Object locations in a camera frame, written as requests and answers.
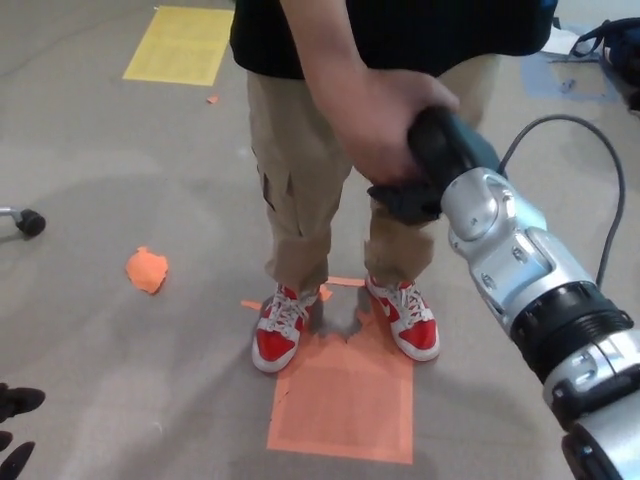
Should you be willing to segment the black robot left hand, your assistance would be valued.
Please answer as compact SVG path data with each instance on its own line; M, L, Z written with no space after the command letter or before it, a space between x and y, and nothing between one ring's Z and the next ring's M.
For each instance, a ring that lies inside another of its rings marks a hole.
M10 388L6 383L1 384L1 422L38 409L45 401L44 391L30 388ZM27 441L16 447L6 459L1 462L1 480L15 480L24 470L36 443Z

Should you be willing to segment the person's bare right hand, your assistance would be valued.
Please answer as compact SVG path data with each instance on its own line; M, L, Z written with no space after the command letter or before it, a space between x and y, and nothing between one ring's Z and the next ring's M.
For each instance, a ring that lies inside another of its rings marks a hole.
M458 98L439 80L408 70L368 70L349 99L339 138L354 167L374 185L413 183L421 173L408 130L428 107L456 110Z

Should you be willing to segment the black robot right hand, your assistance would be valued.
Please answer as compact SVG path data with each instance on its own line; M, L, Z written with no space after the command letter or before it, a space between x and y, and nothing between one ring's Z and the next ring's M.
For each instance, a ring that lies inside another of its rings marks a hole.
M493 146L443 107L421 111L408 130L407 140L420 175L403 184L368 189L374 201L405 225L437 220L442 214L445 190L465 172L478 167L499 169L500 160Z

